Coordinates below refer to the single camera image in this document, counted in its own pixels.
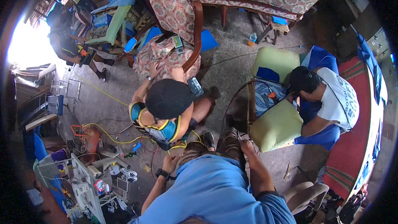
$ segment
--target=plastic container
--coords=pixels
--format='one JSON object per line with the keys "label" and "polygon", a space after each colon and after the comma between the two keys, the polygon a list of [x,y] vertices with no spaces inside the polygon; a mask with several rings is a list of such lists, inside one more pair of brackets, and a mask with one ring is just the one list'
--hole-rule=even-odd
{"label": "plastic container", "polygon": [[253,46],[256,40],[257,40],[257,34],[254,32],[253,34],[250,35],[248,45]]}

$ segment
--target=black watch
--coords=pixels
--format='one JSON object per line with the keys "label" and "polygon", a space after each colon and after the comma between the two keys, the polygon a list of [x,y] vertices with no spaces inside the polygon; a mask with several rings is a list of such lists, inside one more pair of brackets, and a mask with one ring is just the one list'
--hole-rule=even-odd
{"label": "black watch", "polygon": [[158,169],[158,171],[156,172],[156,177],[159,176],[163,176],[164,178],[166,178],[167,181],[169,181],[170,179],[175,180],[175,177],[170,176],[169,173],[165,172],[164,170],[162,170],[161,168]]}

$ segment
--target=pillow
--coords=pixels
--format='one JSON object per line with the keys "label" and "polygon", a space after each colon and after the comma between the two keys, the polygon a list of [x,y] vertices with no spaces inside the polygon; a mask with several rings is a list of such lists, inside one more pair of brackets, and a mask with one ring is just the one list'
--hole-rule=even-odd
{"label": "pillow", "polygon": [[302,123],[299,112],[284,99],[253,122],[250,136],[260,152],[268,152],[300,137]]}

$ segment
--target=white t-shirt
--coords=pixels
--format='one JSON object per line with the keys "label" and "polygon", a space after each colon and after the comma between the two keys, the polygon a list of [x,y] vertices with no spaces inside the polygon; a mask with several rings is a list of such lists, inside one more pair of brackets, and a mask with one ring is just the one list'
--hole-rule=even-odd
{"label": "white t-shirt", "polygon": [[359,117],[359,104],[354,88],[327,67],[319,69],[316,73],[326,85],[321,99],[322,107],[317,115],[329,121],[340,122],[335,125],[345,130],[351,129]]}

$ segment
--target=wristwatch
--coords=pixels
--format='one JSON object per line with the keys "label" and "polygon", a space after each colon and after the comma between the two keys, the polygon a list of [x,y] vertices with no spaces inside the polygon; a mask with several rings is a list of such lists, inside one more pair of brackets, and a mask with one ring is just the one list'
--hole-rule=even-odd
{"label": "wristwatch", "polygon": [[164,176],[164,178],[166,178],[167,181],[169,181],[172,178],[172,177],[170,177],[169,173],[165,172],[161,168],[159,168],[158,171],[156,172],[156,177],[159,177],[159,176]]}

